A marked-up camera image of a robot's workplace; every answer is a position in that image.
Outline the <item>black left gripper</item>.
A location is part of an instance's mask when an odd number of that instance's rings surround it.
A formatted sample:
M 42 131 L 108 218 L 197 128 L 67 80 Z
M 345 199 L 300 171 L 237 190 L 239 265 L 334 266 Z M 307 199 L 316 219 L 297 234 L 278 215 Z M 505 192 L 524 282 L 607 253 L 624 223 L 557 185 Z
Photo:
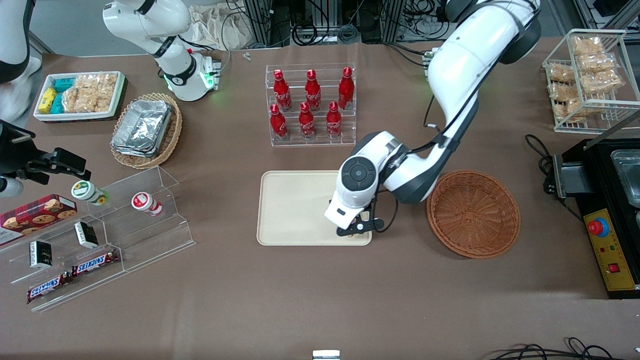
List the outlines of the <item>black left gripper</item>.
M 336 235 L 338 237 L 351 237 L 352 235 L 361 235 L 367 232 L 384 232 L 386 223 L 383 219 L 375 216 L 374 207 L 376 204 L 377 199 L 373 199 L 361 213 L 352 219 L 347 228 L 336 228 Z

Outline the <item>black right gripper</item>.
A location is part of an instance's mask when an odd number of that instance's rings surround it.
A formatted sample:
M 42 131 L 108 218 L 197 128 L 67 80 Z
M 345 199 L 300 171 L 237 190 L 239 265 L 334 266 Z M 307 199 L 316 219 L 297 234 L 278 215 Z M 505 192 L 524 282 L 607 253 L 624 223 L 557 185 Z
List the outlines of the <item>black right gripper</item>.
M 13 174 L 21 180 L 30 180 L 41 185 L 50 182 L 50 174 L 68 174 L 89 182 L 92 177 L 87 170 L 87 160 L 64 148 L 57 147 L 38 158 L 34 143 L 35 133 L 0 121 L 0 173 Z

